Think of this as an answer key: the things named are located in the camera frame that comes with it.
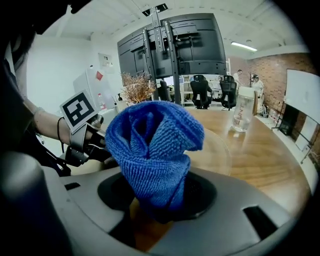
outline office floor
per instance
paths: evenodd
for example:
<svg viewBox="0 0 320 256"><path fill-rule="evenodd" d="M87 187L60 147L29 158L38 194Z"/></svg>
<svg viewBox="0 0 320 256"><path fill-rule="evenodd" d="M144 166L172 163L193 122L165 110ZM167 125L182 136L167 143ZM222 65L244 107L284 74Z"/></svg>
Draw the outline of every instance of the office floor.
<svg viewBox="0 0 320 256"><path fill-rule="evenodd" d="M186 106L186 109L195 109L194 106ZM209 108L209 110L204 110L204 111L221 111L222 110L222 106L219 103L216 104L212 104ZM268 128L272 128L275 127L274 122L270 119L270 118L263 118L260 116L256 116L255 118L258 118L262 123L264 123ZM273 130L274 134L277 135L279 137L279 139L284 143L284 145L289 149L289 151L291 152L291 154L294 156L294 158L297 160L297 162L300 164L300 167L305 175L305 178L309 184L311 193L313 194L316 186L317 186L317 182L318 182L318 173L316 171L315 166L313 165L313 163L311 162L309 157L306 157L304 159L304 161L301 163L301 161L303 160L303 158L305 157L305 152L300 151L300 149L297 147L297 145L295 144L294 140L289 137L284 135L281 131L274 129Z"/></svg>

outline desk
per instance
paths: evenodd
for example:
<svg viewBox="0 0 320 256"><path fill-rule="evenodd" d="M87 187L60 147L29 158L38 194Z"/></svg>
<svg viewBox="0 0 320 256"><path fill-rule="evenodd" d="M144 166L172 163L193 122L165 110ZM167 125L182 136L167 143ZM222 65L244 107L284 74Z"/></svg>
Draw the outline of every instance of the desk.
<svg viewBox="0 0 320 256"><path fill-rule="evenodd" d="M254 117L246 133L236 133L230 130L231 112L196 109L189 112L228 147L230 176L260 189L293 216L303 209L310 196L305 175L283 142L260 120ZM204 149L203 157L191 156L191 165L201 167L213 155ZM141 251L148 251L172 226L172 222L160 224L148 217L136 199L130 206L130 214L136 248Z"/></svg>

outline large monitor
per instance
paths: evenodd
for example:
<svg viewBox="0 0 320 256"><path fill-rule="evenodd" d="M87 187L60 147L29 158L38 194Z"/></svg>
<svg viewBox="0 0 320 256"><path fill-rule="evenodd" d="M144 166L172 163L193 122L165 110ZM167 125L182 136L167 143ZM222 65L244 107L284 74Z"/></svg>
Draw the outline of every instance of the large monitor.
<svg viewBox="0 0 320 256"><path fill-rule="evenodd" d="M180 15L162 20L170 21L180 75L217 74L226 75L226 55L220 30L212 13ZM146 26L150 41L152 60L157 79L173 75L172 63L165 28L162 37L165 51L156 51L156 37L152 24ZM143 40L143 27L126 36L118 43L121 72L132 76L150 73Z"/></svg>

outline ceiling light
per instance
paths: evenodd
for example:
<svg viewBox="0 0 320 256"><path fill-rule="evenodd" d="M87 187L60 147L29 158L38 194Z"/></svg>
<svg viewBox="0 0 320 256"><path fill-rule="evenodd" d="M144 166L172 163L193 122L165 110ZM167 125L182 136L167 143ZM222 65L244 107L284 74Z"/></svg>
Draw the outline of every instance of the ceiling light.
<svg viewBox="0 0 320 256"><path fill-rule="evenodd" d="M253 52L256 52L256 51L257 51L257 49L255 49L255 48L252 48L252 47L250 47L250 46L247 46L247 45L244 45L244 44L241 44L241 43L238 43L238 42L231 42L231 44L232 44L233 46L239 46L239 47L242 47L242 48L246 48L246 49L248 49L248 50L250 50L250 51L253 51Z"/></svg>

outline black slot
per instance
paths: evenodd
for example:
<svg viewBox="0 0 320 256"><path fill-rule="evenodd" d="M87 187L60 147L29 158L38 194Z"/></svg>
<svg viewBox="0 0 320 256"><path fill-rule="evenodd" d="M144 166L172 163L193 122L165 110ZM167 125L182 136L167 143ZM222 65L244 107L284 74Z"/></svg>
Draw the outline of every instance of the black slot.
<svg viewBox="0 0 320 256"><path fill-rule="evenodd" d="M64 185L65 189L68 191L68 190L73 190L75 188L78 188L80 187L80 184L77 183L77 182L72 182L72 183L69 183L69 184L66 184Z"/></svg>
<svg viewBox="0 0 320 256"><path fill-rule="evenodd" d="M259 206L245 208L243 209L243 212L251 222L261 240L267 238L277 230L276 225L260 209Z"/></svg>

